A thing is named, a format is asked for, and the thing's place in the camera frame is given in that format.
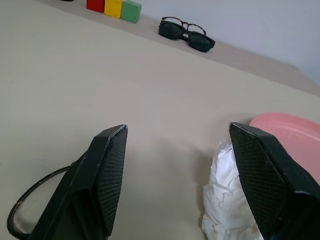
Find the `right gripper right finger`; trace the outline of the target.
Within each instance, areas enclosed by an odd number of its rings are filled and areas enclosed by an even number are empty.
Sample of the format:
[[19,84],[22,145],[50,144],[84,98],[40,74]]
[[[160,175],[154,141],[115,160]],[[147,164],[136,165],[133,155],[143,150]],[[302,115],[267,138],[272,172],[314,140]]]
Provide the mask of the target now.
[[259,128],[229,124],[239,180],[265,240],[318,240],[320,186],[278,139]]

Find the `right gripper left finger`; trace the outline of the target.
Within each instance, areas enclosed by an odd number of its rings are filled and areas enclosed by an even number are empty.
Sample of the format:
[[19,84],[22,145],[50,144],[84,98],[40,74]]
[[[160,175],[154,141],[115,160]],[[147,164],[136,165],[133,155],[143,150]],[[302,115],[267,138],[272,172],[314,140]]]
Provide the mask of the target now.
[[30,240],[106,240],[119,203],[128,127],[96,135],[85,154],[64,174]]

